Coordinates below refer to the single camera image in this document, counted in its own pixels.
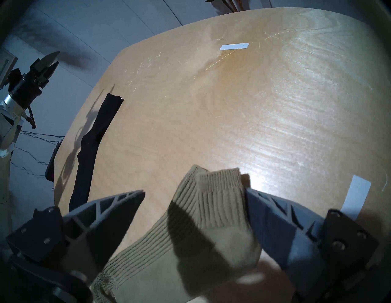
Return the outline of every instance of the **screw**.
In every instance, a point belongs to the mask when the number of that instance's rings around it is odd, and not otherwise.
[[[81,273],[80,271],[72,271],[71,272],[71,275],[74,276],[74,277],[77,277],[79,278],[80,280],[82,280],[84,283],[87,282],[87,276],[83,273]]]
[[[340,217],[340,213],[337,213],[337,212],[330,212],[331,215],[336,215],[337,217]]]
[[[346,248],[345,244],[338,240],[333,242],[333,246],[339,250],[344,250]]]
[[[365,234],[365,232],[363,232],[363,231],[358,231],[358,232],[357,232],[357,236],[358,236],[359,238],[363,238],[364,240],[366,239],[366,234]]]

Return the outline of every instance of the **wire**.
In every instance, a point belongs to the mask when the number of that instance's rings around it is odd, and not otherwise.
[[[36,176],[36,177],[45,177],[44,175],[36,175],[36,174],[33,174],[32,171],[28,170],[28,169],[25,169],[23,166],[17,166],[15,163],[11,162],[12,165],[14,165],[15,167],[19,168],[19,169],[22,169],[24,170],[26,173],[28,173],[29,175],[33,175],[33,176]]]
[[[49,137],[56,137],[56,138],[59,138],[59,139],[64,139],[65,136],[56,136],[56,135],[53,135],[53,134],[41,134],[41,133],[34,133],[32,131],[20,131],[21,133],[23,134],[28,134],[28,135],[36,135],[36,136],[49,136]]]
[[[30,119],[26,119],[26,121],[31,124],[32,129],[37,128],[37,125],[35,125],[34,116],[32,115],[31,107],[29,106],[28,109],[30,113],[30,117],[29,117]]]
[[[30,156],[32,156],[32,158],[33,158],[37,163],[48,166],[48,164],[47,164],[46,162],[38,161],[37,158],[35,158],[35,157],[32,155],[31,152],[25,151],[24,149],[22,149],[22,148],[20,148],[20,147],[17,147],[17,146],[14,146],[14,147],[17,148],[17,149],[20,149],[21,151],[24,151],[24,152],[26,152],[27,154],[29,154]]]
[[[22,131],[20,132],[20,134],[23,134],[23,135],[26,135],[26,136],[30,136],[30,137],[33,137],[33,138],[37,138],[37,139],[41,139],[42,141],[48,142],[48,143],[53,144],[53,145],[56,145],[57,143],[59,143],[59,141],[48,141],[48,140],[46,140],[44,138],[41,138],[41,137],[38,137],[38,136],[35,136],[35,135],[32,135],[32,134],[29,134],[29,133],[25,133],[25,132],[22,132]]]

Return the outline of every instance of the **white tape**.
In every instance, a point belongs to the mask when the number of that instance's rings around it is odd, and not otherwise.
[[[341,212],[355,220],[364,205],[370,187],[371,182],[353,175]]]
[[[224,44],[220,47],[220,50],[226,49],[239,49],[239,48],[247,48],[250,43],[238,43],[238,44]]]

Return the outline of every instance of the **table scratch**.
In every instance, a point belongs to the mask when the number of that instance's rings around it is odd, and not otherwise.
[[[141,62],[141,64],[143,64],[143,63]],[[141,67],[141,64],[140,64],[140,67]],[[138,75],[138,71],[140,70],[140,67],[138,68],[138,70],[137,70],[137,74],[136,74],[136,75]]]
[[[385,183],[384,186],[383,186],[382,192],[385,190],[385,188],[386,188],[386,186],[387,186],[387,182],[388,182],[387,172],[386,172],[385,169],[383,169],[383,170],[384,170],[384,172],[386,173],[386,183]]]
[[[267,37],[266,39],[269,39],[270,37],[274,37],[275,35],[279,35],[279,34],[282,34],[282,33],[284,33],[284,32],[278,32],[277,34],[274,34],[274,35],[271,35],[271,36],[269,36],[269,37]]]
[[[221,60],[223,60],[225,57],[229,56],[230,54],[234,53],[235,50],[231,53],[229,53],[228,55],[224,56],[223,58],[221,58],[219,61],[217,61],[216,63],[220,62]],[[206,70],[208,70],[209,68],[211,68],[212,66],[214,66],[216,63],[213,63],[210,67],[208,67]]]

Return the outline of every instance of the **round table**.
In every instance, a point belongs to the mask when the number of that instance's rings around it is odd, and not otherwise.
[[[219,50],[235,43],[249,45]],[[110,92],[124,102],[100,143],[89,201],[146,192],[116,253],[160,218],[193,164],[239,167],[252,188],[323,217],[342,207],[353,175],[360,176],[371,187],[357,221],[384,243],[391,221],[390,70],[366,24],[317,9],[232,13],[146,39],[120,52],[72,123],[55,159],[55,204],[68,212],[81,138]],[[255,287],[228,284],[221,293],[228,301],[244,293],[291,296],[267,256],[258,269],[264,278]]]

